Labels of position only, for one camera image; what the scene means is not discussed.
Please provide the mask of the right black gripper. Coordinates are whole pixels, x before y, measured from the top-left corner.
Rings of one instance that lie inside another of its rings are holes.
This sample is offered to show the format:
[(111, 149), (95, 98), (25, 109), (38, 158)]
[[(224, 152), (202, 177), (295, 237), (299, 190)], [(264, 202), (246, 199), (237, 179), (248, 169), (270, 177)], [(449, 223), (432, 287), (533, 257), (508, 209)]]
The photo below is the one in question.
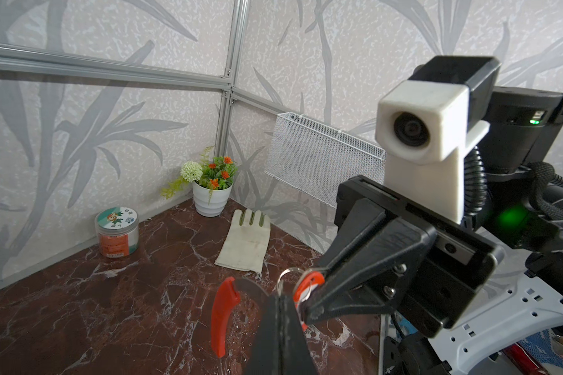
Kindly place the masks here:
[(339, 230), (303, 321), (399, 312), (428, 338), (453, 327), (505, 257), (470, 229), (357, 176), (339, 186)]

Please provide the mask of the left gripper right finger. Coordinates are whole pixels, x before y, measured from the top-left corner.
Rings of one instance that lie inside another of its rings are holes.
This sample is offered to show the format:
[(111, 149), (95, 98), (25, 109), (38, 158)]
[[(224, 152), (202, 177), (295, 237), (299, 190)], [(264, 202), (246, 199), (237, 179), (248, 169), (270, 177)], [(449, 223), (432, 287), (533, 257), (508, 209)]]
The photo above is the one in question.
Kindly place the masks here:
[(302, 325), (288, 295), (280, 300), (280, 367), (283, 375), (316, 375), (317, 367), (311, 357)]

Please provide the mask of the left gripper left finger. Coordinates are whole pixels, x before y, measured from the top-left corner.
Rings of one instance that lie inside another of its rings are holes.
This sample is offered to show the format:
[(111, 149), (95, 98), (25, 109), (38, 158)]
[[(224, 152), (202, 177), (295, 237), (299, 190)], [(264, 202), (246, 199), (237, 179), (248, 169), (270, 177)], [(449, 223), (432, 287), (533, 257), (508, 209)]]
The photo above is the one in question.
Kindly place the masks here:
[(246, 363), (244, 374), (280, 374), (280, 297), (267, 298), (260, 326), (251, 347), (251, 356)]

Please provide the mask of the key with red tag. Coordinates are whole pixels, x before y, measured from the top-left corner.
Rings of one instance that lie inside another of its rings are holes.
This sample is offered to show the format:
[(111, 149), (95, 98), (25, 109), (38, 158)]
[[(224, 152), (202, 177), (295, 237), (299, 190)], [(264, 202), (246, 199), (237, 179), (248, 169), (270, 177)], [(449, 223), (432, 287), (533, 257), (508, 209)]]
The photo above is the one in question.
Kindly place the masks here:
[(320, 268), (310, 268), (308, 270), (302, 270), (297, 267), (290, 269), (291, 272), (300, 273), (299, 280), (295, 285), (292, 292), (292, 299), (294, 301), (295, 308), (299, 315), (299, 321), (303, 331), (306, 331), (307, 325), (304, 323), (302, 317), (302, 312), (300, 312), (300, 305), (311, 297), (311, 294), (318, 287), (321, 287), (325, 283), (325, 275)]

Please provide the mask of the metal keyring with red handle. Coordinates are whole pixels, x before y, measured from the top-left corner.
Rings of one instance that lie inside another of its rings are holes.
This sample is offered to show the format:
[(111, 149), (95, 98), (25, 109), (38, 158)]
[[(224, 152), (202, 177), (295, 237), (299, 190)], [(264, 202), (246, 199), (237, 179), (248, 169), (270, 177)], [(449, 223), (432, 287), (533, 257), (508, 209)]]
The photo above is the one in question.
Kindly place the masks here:
[(281, 282), (278, 282), (274, 292), (268, 294), (259, 284), (250, 279), (233, 277), (225, 279), (217, 290), (210, 324), (211, 348), (219, 359), (226, 353), (228, 320), (233, 309), (242, 301), (242, 295), (253, 300), (263, 315), (268, 297), (278, 295), (281, 298), (285, 294)]

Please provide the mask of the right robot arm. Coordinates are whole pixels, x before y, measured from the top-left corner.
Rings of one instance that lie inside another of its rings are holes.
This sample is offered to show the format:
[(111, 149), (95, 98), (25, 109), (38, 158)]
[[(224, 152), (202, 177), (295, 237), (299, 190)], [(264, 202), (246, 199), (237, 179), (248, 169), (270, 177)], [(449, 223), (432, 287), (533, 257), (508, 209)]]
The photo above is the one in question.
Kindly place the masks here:
[(416, 182), (431, 203), (365, 177), (338, 192), (338, 235), (309, 323), (400, 313), (415, 332), (391, 345), (394, 374), (466, 374), (486, 357), (563, 326), (563, 179), (543, 157), (563, 94), (495, 87), (489, 134), (459, 175)]

